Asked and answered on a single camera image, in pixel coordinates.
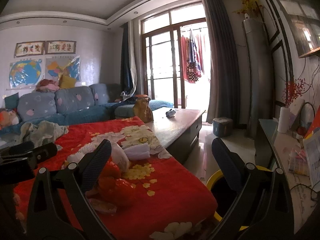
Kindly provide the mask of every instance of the red cloth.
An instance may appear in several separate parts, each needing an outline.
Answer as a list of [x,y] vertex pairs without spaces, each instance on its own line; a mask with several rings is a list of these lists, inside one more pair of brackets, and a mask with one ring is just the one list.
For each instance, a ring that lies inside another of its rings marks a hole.
[[188,81],[187,68],[188,68],[188,38],[181,36],[181,53],[182,53],[182,69],[183,79]]
[[[41,163],[50,171],[60,170],[64,160],[90,143],[93,136],[107,132],[120,132],[122,128],[144,125],[138,118],[111,120],[106,122],[70,125],[69,133],[58,138],[62,146],[57,155]],[[136,199],[130,207],[118,207],[115,215],[98,214],[101,221],[117,240],[147,240],[155,231],[164,232],[172,222],[191,222],[192,226],[214,214],[217,202],[211,192],[173,157],[159,159],[152,156],[147,160],[132,162],[131,168],[139,164],[150,165],[154,171],[145,179],[127,179],[135,184]],[[18,209],[27,214],[28,201],[34,180],[19,183],[15,192],[21,198]],[[60,190],[63,203],[73,226],[81,228],[71,211],[65,193]]]
[[312,124],[311,124],[305,138],[307,138],[310,133],[312,133],[316,128],[319,128],[319,127],[320,127],[320,107],[318,108],[318,111],[316,112],[316,116],[313,119]]

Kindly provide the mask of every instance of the red blanket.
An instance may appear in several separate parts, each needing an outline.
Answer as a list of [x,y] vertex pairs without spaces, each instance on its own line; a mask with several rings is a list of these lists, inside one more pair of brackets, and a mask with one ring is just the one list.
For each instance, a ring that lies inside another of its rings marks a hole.
[[[195,176],[160,146],[154,134],[138,118],[69,126],[69,133],[55,143],[62,146],[57,155],[43,163],[50,171],[59,170],[70,154],[97,138],[124,137],[118,143],[126,148],[149,143],[151,158],[133,162],[123,178],[132,183],[136,199],[131,207],[118,208],[115,215],[98,214],[118,240],[177,239],[196,229],[214,214],[217,203],[211,192]],[[27,214],[33,180],[20,183],[15,191],[21,197],[18,209]],[[69,217],[74,226],[76,220]]]

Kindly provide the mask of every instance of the coffee table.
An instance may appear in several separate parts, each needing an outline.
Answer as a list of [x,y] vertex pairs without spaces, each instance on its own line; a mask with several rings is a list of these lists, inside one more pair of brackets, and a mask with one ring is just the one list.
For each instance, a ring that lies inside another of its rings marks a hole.
[[161,145],[181,164],[189,157],[199,139],[204,110],[176,109],[174,117],[167,118],[162,107],[153,111],[153,122],[146,125],[154,132]]

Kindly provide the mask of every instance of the world map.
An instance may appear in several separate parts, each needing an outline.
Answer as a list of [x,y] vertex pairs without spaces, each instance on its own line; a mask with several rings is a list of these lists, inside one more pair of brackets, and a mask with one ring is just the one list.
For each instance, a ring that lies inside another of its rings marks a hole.
[[22,60],[10,64],[10,88],[22,88],[36,85],[41,76],[42,60]]
[[80,79],[80,57],[47,58],[45,78],[58,81],[62,75]]

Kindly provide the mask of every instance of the dark blue curtain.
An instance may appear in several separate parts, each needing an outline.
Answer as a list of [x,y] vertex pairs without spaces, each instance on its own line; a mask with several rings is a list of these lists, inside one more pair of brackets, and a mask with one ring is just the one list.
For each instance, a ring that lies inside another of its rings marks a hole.
[[133,89],[133,82],[130,70],[129,60],[129,23],[123,26],[122,51],[121,51],[121,89],[127,95]]
[[237,126],[240,116],[240,78],[231,24],[222,0],[203,0],[203,4],[212,58],[210,91],[215,93],[210,98],[208,119],[211,122],[215,117],[228,117]]

